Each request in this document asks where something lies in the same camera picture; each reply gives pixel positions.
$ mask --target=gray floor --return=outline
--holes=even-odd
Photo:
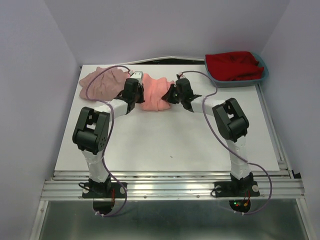
[[[252,209],[264,201],[252,202]],[[304,240],[296,201],[272,200],[241,216],[224,201],[128,202],[120,216],[95,216],[90,201],[49,203],[41,240]]]

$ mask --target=cable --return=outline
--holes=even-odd
[[[195,70],[188,70],[188,71],[183,71],[182,74],[185,74],[185,73],[198,73],[198,74],[202,74],[204,76],[206,76],[209,80],[211,80],[211,78],[203,73],[203,72],[200,72],[200,71],[195,71]],[[205,121],[206,123],[208,124],[211,132],[213,133],[213,135],[215,136],[215,138],[218,140],[218,142],[225,148],[227,149],[230,153],[232,153],[233,155],[235,155],[236,157],[238,157],[239,159],[241,159],[242,161],[244,161],[245,163],[249,164],[249,165],[252,165],[252,166],[257,166],[258,168],[260,168],[262,171],[264,171],[265,175],[267,176],[267,178],[269,179],[269,183],[270,183],[270,193],[269,193],[269,197],[268,199],[266,200],[265,204],[260,207],[259,209],[255,210],[255,211],[252,211],[252,212],[246,212],[244,213],[244,215],[252,215],[252,214],[255,214],[255,213],[258,213],[260,212],[261,210],[263,210],[267,204],[269,203],[270,199],[271,199],[271,196],[272,196],[272,191],[273,191],[273,185],[272,185],[272,180],[271,180],[271,177],[270,175],[268,174],[268,172],[262,167],[260,166],[259,164],[257,163],[252,163],[252,162],[248,162],[248,160],[244,159],[242,156],[238,155],[236,152],[232,151],[227,145],[224,144],[223,141],[221,141],[221,139],[218,137],[218,135],[216,134],[215,130],[213,129],[213,127],[211,126],[210,122],[209,122],[209,119],[207,117],[207,113],[206,113],[206,108],[205,108],[205,102],[207,100],[207,98],[215,95],[217,92],[218,92],[218,87],[216,85],[215,82],[212,82],[214,83],[214,86],[215,86],[215,92],[214,93],[211,93],[211,94],[208,94],[206,95],[204,98],[203,98],[203,101],[202,101],[202,111],[203,111],[203,115],[204,115],[204,118],[205,118]]]
[[[112,177],[123,189],[124,189],[124,194],[125,194],[125,198],[124,198],[124,202],[123,204],[121,205],[121,207],[114,213],[112,214],[99,214],[100,216],[104,217],[104,218],[107,218],[107,217],[114,217],[115,215],[117,215],[123,208],[124,206],[126,205],[127,203],[127,199],[128,199],[128,192],[127,192],[127,189],[126,187],[109,171],[107,165],[106,165],[106,162],[105,162],[105,152],[106,152],[106,149],[107,149],[107,146],[108,146],[108,143],[109,143],[109,140],[110,140],[110,137],[111,137],[111,134],[112,134],[112,131],[114,129],[114,125],[115,125],[115,111],[114,111],[114,108],[109,104],[107,103],[106,101],[102,101],[102,100],[99,100],[99,99],[91,99],[89,98],[88,96],[88,90],[90,88],[90,86],[92,85],[92,83],[103,73],[105,73],[106,71],[110,70],[110,69],[113,69],[113,68],[125,68],[128,70],[128,72],[130,72],[130,69],[126,66],[123,66],[123,65],[114,65],[114,66],[110,66],[110,67],[107,67],[106,69],[104,69],[102,72],[100,72],[97,76],[95,76],[91,82],[88,84],[88,86],[86,87],[86,90],[85,90],[85,97],[88,99],[88,100],[91,100],[91,101],[97,101],[97,102],[101,102],[101,103],[104,103],[106,104],[110,110],[111,110],[111,127],[110,127],[110,132],[108,134],[108,137],[106,139],[106,144],[105,144],[105,148],[103,149],[102,151],[102,164],[103,164],[103,167],[105,168],[105,170],[107,171],[107,173],[110,175],[110,177]]]

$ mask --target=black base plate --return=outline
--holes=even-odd
[[[236,190],[237,184],[232,181],[216,181],[214,182],[215,197],[216,198],[230,198],[230,197],[248,197],[248,191],[251,197],[259,197],[259,191],[253,191],[252,186],[257,185],[256,181],[252,181],[251,185],[247,189]]]
[[[126,182],[121,182],[125,188],[127,188],[128,184]],[[89,188],[89,183],[86,182],[83,184],[84,187]],[[124,199],[126,195],[120,192],[121,186],[117,182],[111,183],[111,190],[115,191],[116,199]],[[111,190],[107,194],[97,194],[93,191],[89,191],[88,193],[82,192],[83,199],[111,199]]]

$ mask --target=white table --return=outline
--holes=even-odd
[[[79,79],[97,67],[84,65]],[[143,71],[157,79],[176,80],[176,74],[186,70],[206,72],[204,65],[129,65],[134,71]],[[214,91],[211,82],[197,73],[187,73],[195,94],[207,95]],[[55,171],[87,171],[84,156],[72,142],[72,135],[83,107],[96,107],[79,97],[81,86],[75,91],[70,115],[65,128]],[[268,131],[255,86],[220,88],[213,96],[219,101],[235,98],[249,120],[246,137],[247,159],[262,165],[267,171],[278,171],[278,159]],[[217,126],[209,117],[213,128]],[[111,171],[230,171],[230,156],[215,139],[203,114],[185,110],[181,104],[166,111],[142,111],[137,104],[126,116],[116,119],[106,149],[106,164]]]

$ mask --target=wall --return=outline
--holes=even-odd
[[[260,53],[289,0],[44,0],[80,64]]]
[[[79,68],[42,0],[0,3],[0,238],[29,239]]]
[[[262,57],[270,77],[263,91],[295,172],[301,172],[320,238],[320,1],[291,0]]]

